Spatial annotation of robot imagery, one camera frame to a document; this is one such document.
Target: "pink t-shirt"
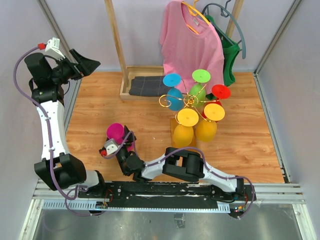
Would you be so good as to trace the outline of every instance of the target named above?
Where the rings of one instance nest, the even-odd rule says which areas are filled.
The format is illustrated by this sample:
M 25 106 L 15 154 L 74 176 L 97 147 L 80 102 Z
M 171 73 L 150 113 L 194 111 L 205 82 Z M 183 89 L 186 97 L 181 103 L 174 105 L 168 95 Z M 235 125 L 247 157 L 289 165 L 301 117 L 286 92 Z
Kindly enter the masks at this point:
M 160 35 L 164 74 L 179 74 L 189 91 L 195 84 L 193 71 L 205 69 L 211 75 L 205 87 L 206 94 L 210 94 L 214 85 L 224 84 L 221 40 L 212 24 L 192 16 L 188 6 L 181 2 L 173 0 L 165 8 Z M 187 24 L 199 34 L 194 33 Z M 182 82 L 176 88 L 186 93 Z

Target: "clothing rack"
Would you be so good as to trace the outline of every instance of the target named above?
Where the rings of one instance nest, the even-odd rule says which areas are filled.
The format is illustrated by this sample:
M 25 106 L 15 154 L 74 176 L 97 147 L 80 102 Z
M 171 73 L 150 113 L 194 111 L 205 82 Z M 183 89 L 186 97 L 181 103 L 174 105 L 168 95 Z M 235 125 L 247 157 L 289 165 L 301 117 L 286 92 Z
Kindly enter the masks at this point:
M 113 40 L 118 55 L 121 72 L 122 72 L 122 83 L 120 89 L 120 98 L 124 101 L 135 101 L 135 100 L 149 100 L 158 101 L 159 97 L 146 97 L 146 96 L 133 96 L 129 94 L 131 88 L 131 80 L 136 76 L 161 76 L 164 74 L 163 66 L 127 66 L 124 56 L 124 51 L 121 45 L 121 39 L 119 35 L 117 19 L 115 14 L 115 9 L 113 5 L 113 0 L 104 0 L 106 11 L 109 17 L 110 26 L 112 30 Z M 235 0 L 232 9 L 232 15 L 236 20 L 242 9 L 244 0 Z M 229 20 L 226 35 L 231 37 L 235 29 L 235 23 L 232 19 Z

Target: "hanger hook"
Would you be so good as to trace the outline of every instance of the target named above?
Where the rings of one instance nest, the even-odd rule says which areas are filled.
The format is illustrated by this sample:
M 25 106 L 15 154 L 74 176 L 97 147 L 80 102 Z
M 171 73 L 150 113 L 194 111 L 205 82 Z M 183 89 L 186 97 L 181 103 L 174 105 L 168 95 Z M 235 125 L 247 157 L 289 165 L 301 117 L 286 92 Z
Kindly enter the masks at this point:
M 228 3 L 230 3 L 230 2 L 231 2 L 231 0 L 227 0 L 227 1 L 225 2 L 225 6 L 224 6 L 225 9 L 227 9 Z M 222 17 L 225 17 L 225 18 L 229 17 L 229 14 L 225 14 L 225 13 L 224 13 L 224 10 L 223 10 L 222 8 L 220 9 L 220 11 L 221 11 L 221 16 L 222 16 Z

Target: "dark folded cloth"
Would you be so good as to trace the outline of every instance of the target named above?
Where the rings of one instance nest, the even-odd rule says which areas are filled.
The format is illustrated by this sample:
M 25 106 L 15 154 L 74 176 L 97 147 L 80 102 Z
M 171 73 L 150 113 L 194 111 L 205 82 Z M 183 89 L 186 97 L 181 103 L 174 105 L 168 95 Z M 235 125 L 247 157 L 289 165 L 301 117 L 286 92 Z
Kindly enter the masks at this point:
M 159 97 L 167 94 L 170 87 L 164 85 L 164 76 L 136 76 L 132 79 L 130 95 Z

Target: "wooden floor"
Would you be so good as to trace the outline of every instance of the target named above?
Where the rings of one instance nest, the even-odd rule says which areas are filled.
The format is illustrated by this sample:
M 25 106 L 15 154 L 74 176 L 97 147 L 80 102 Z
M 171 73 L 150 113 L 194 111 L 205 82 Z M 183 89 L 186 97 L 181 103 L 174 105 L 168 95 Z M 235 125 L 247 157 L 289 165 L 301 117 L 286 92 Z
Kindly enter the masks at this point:
M 281 169 L 251 73 L 236 73 L 231 97 L 223 100 L 226 115 L 218 122 L 215 139 L 198 142 L 207 162 L 229 174 L 246 176 L 253 183 L 283 183 Z M 107 127 L 115 122 L 134 131 L 137 152 L 144 161 L 160 157 L 171 146 L 170 118 L 174 113 L 157 101 L 122 102 L 120 72 L 97 72 L 82 80 L 67 142 L 70 152 L 87 170 L 98 170 L 106 181 L 130 181 L 115 158 L 106 160 L 99 149 Z M 161 175 L 155 181 L 177 181 Z

